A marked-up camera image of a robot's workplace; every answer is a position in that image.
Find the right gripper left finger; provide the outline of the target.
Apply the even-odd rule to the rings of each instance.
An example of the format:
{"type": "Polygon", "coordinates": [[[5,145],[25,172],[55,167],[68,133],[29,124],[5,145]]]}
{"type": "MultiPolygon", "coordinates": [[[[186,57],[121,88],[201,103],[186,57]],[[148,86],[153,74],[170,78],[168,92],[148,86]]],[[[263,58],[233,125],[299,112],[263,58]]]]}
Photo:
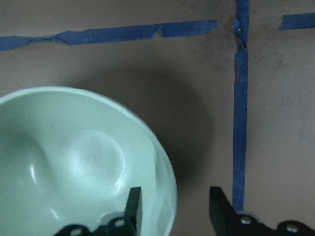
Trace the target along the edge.
{"type": "Polygon", "coordinates": [[[61,228],[57,236],[138,236],[142,224],[142,191],[141,187],[133,187],[129,191],[125,210],[100,224],[94,231],[84,225],[72,224],[61,228]]]}

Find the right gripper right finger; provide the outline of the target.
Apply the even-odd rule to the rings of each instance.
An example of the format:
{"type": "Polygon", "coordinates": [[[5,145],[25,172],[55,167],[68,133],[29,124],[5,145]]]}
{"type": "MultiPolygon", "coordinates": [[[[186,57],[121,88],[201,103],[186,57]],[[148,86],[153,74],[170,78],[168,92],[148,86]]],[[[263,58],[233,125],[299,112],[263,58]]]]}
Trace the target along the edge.
{"type": "Polygon", "coordinates": [[[236,212],[222,188],[211,186],[209,216],[217,236],[313,236],[315,230],[293,220],[279,223],[275,229],[263,224],[251,213],[236,212]]]}

